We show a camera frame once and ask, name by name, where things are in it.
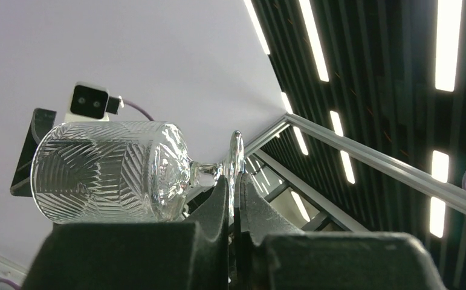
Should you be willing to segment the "clear glass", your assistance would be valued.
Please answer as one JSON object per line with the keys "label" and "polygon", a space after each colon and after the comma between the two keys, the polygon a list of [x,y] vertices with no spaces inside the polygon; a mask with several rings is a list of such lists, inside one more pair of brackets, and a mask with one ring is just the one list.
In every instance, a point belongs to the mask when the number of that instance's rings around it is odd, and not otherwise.
{"label": "clear glass", "polygon": [[38,145],[30,188],[55,224],[177,220],[194,188],[219,178],[234,194],[245,167],[244,142],[233,132],[228,154],[200,163],[178,126],[163,121],[72,122],[54,127]]}

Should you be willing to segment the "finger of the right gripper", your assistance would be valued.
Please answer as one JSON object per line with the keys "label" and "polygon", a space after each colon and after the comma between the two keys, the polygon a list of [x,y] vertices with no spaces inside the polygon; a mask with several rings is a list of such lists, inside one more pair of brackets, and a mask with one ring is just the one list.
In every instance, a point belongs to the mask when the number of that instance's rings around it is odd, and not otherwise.
{"label": "finger of the right gripper", "polygon": [[33,157],[43,137],[54,127],[56,115],[56,111],[42,108],[34,109],[11,182],[10,193],[12,196],[32,197],[30,170]]}

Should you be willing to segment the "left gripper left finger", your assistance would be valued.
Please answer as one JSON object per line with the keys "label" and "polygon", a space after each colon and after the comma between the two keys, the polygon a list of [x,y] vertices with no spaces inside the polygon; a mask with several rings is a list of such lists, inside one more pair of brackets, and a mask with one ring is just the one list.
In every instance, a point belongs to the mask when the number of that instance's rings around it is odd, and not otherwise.
{"label": "left gripper left finger", "polygon": [[228,182],[182,222],[66,224],[38,252],[24,289],[227,289]]}

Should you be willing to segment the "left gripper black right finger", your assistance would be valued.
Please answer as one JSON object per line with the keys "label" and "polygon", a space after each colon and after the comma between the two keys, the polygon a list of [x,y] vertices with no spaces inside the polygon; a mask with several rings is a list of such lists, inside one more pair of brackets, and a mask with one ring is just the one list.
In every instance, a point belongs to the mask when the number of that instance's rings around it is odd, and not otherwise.
{"label": "left gripper black right finger", "polygon": [[235,183],[239,289],[444,289],[423,244],[407,233],[304,232],[258,192]]}

